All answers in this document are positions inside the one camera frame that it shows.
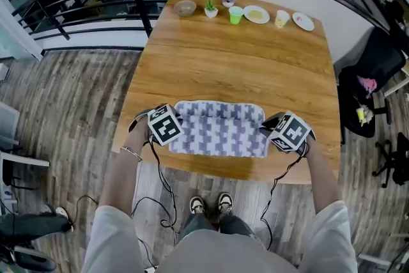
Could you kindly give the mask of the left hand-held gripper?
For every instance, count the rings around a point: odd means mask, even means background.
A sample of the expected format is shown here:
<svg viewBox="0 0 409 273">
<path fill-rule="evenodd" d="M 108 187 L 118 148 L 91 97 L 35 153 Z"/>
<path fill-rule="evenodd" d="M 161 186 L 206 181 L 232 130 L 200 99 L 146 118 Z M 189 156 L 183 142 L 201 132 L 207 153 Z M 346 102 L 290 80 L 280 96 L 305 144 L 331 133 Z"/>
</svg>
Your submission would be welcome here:
<svg viewBox="0 0 409 273">
<path fill-rule="evenodd" d="M 148 140 L 165 146 L 183 134 L 183 118 L 176 109 L 169 104 L 161 104 L 153 109 L 145 109 L 137 114 L 128 127 L 128 132 L 133 131 L 139 120 L 147 117 Z"/>
</svg>

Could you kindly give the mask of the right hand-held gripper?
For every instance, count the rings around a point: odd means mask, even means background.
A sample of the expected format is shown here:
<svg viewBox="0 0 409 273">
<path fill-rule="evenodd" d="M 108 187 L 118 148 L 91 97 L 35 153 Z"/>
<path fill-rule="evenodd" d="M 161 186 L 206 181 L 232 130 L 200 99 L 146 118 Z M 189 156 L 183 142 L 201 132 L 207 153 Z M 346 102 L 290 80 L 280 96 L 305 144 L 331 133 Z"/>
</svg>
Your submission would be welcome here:
<svg viewBox="0 0 409 273">
<path fill-rule="evenodd" d="M 291 111 L 267 118 L 259 131 L 280 151 L 297 152 L 299 155 L 306 154 L 308 137 L 316 139 L 313 129 Z"/>
</svg>

